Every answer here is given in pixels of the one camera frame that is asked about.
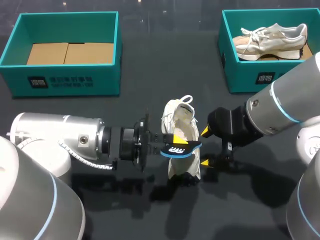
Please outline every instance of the teal cardboard box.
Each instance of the teal cardboard box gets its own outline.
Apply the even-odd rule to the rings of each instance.
[[[13,97],[114,96],[120,94],[121,58],[118,12],[22,13],[0,58],[0,74]]]
[[[230,93],[256,93],[304,60],[239,60],[233,38],[241,28],[249,31],[278,23],[282,27],[308,27],[307,45],[313,54],[320,51],[318,8],[223,10],[218,48]]]

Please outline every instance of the cardboard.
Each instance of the cardboard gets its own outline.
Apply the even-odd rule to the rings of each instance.
[[[64,64],[111,64],[113,43],[69,43]]]
[[[64,64],[68,43],[35,43],[27,61],[27,65]]]
[[[303,47],[303,52],[302,52],[302,56],[300,57],[300,60],[307,60],[308,58],[312,57],[312,52],[310,50],[310,47],[308,45],[308,43],[306,45],[304,45]]]

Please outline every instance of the dark floor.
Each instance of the dark floor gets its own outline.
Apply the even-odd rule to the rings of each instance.
[[[123,37],[120,97],[12,100],[0,78],[0,135],[21,112],[102,117],[131,126],[146,109],[160,131],[168,100],[193,96],[201,130],[215,108],[237,107],[249,94],[228,93],[216,40],[222,9],[317,7],[317,0],[0,0],[0,53],[19,13],[119,11]],[[150,157],[145,173],[130,163],[98,171],[75,162],[88,240],[288,240],[285,204],[304,167],[298,128],[239,149],[239,174],[202,169],[196,187],[165,187],[168,161]],[[218,152],[219,140],[202,153]]]

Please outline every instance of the shoe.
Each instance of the shoe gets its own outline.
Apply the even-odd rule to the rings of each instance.
[[[297,27],[282,27],[277,23],[254,31],[241,28],[242,36],[233,38],[240,59],[256,61],[271,54],[283,59],[299,59],[306,44],[308,31],[304,23]]]
[[[181,99],[170,100],[164,108],[161,130],[163,134],[175,134],[186,141],[197,141],[199,131],[195,119],[195,109],[190,105],[193,97],[186,95]],[[200,150],[196,148],[191,156],[186,158],[170,158],[168,178],[189,173],[200,180]]]

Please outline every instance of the pair of shoes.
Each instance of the pair of shoes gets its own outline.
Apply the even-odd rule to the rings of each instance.
[[[263,55],[297,60],[307,42],[308,28],[304,23],[297,27],[282,27],[275,23],[254,31],[241,28],[242,36],[233,38],[240,59],[256,61]]]
[[[193,97],[186,95],[181,99],[170,100],[163,112],[161,131],[163,134],[175,134],[185,141],[197,141],[199,131],[195,119],[195,109],[190,105]],[[185,176],[187,182],[184,185],[194,185],[200,180],[200,150],[196,148],[191,156],[186,158],[170,158],[168,178],[173,176]]]

